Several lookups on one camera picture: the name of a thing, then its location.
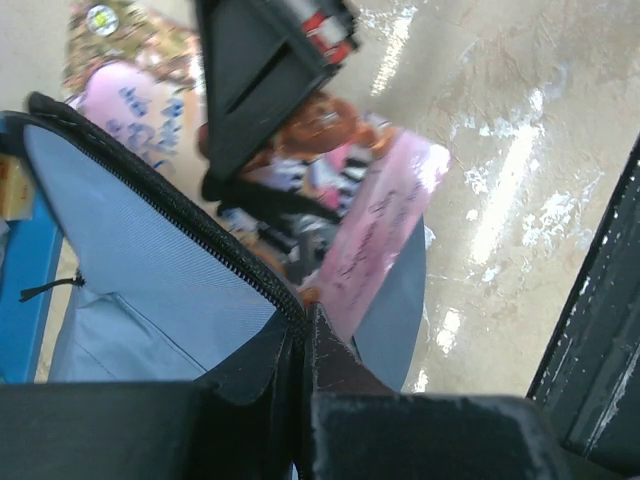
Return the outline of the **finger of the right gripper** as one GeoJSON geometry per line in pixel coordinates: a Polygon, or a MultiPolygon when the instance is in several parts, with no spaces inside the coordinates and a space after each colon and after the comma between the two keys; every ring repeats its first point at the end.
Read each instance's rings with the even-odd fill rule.
{"type": "Polygon", "coordinates": [[[218,200],[243,167],[359,46],[347,1],[198,1],[208,170],[218,200]]]}

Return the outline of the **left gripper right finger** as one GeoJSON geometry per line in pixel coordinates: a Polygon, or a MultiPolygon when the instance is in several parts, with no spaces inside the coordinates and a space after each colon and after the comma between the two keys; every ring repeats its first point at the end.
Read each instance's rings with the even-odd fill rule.
{"type": "Polygon", "coordinates": [[[400,394],[308,312],[305,479],[567,479],[543,416],[511,396],[400,394]]]}

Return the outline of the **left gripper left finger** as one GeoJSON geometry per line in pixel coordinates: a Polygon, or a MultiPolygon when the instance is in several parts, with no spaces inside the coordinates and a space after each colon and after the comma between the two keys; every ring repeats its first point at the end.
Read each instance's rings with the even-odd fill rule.
{"type": "Polygon", "coordinates": [[[287,479],[282,319],[191,381],[5,385],[5,479],[287,479]]]}

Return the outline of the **blue grey backpack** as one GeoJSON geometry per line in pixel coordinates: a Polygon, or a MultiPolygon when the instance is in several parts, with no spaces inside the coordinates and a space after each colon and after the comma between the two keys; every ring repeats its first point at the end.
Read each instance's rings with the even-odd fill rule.
{"type": "Polygon", "coordinates": [[[297,345],[310,293],[336,342],[397,391],[424,297],[413,157],[371,169],[341,220],[300,198],[289,215],[304,249],[327,234],[322,264],[288,280],[161,174],[68,105],[34,93],[6,113],[7,138],[78,259],[54,347],[54,383],[193,380],[283,319],[297,345]]]}

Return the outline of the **pink book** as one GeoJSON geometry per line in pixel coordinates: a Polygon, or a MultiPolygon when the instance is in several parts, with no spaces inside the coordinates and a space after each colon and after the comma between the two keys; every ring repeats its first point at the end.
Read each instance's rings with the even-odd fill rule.
{"type": "Polygon", "coordinates": [[[356,201],[369,171],[402,155],[427,190],[423,213],[447,171],[442,146],[325,88],[294,112],[218,200],[201,187],[208,170],[206,87],[198,23],[189,28],[137,1],[76,1],[63,92],[68,103],[204,209],[288,280],[322,264],[330,241],[304,249],[289,215],[309,198],[335,220],[356,201]]]}

